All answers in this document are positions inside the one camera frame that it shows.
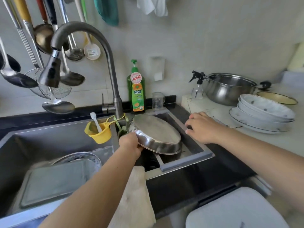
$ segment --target red and white round sticker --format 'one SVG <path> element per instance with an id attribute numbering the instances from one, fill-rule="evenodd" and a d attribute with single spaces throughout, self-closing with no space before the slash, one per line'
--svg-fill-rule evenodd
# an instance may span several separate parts
<path id="1" fill-rule="evenodd" d="M 134 72 L 131 74 L 131 82 L 138 84 L 141 82 L 141 74 L 139 72 Z"/>

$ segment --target green dish soap bottle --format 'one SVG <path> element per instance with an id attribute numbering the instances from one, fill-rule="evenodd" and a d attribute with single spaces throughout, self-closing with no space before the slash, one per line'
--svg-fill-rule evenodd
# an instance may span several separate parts
<path id="1" fill-rule="evenodd" d="M 144 112 L 146 110 L 145 78 L 138 72 L 137 60 L 132 59 L 133 68 L 131 75 L 127 77 L 129 101 L 133 112 Z"/>

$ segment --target yellow cup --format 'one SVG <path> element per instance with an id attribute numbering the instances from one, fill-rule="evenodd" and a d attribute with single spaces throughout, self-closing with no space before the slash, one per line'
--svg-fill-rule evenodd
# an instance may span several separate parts
<path id="1" fill-rule="evenodd" d="M 103 144 L 103 143 L 109 141 L 110 138 L 112 137 L 110 125 L 113 122 L 115 122 L 115 121 L 108 122 L 108 120 L 112 117 L 107 118 L 107 120 L 105 122 L 99 123 L 101 130 L 102 130 L 100 133 L 98 133 L 98 130 L 97 130 L 97 127 L 96 127 L 96 124 L 94 121 L 91 121 L 87 124 L 87 126 L 85 128 L 85 133 L 87 135 L 89 135 L 89 137 L 93 138 L 97 144 Z"/>

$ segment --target faucet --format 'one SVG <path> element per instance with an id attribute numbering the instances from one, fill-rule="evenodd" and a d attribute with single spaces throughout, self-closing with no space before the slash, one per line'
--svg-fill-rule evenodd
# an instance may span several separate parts
<path id="1" fill-rule="evenodd" d="M 40 84 L 54 88 L 58 87 L 60 82 L 61 60 L 59 57 L 61 55 L 61 48 L 64 42 L 66 41 L 66 38 L 76 31 L 84 31 L 89 34 L 92 34 L 104 48 L 105 56 L 107 57 L 111 85 L 113 90 L 113 105 L 108 105 L 106 108 L 103 107 L 103 110 L 107 109 L 107 111 L 109 111 L 111 109 L 115 109 L 116 118 L 121 118 L 123 116 L 123 106 L 118 91 L 113 53 L 104 35 L 90 24 L 84 22 L 68 22 L 66 24 L 63 24 L 58 28 L 58 30 L 56 30 L 51 41 L 51 47 L 53 48 L 53 52 L 49 58 L 48 64 L 45 66 L 43 72 L 39 77 Z"/>

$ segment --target person's left hand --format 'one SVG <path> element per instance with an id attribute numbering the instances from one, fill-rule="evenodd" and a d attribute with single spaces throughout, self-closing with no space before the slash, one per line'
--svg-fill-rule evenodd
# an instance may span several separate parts
<path id="1" fill-rule="evenodd" d="M 135 153 L 137 158 L 140 157 L 140 153 L 143 150 L 143 147 L 138 144 L 138 138 L 134 132 L 121 136 L 119 138 L 119 146 L 129 152 Z"/>

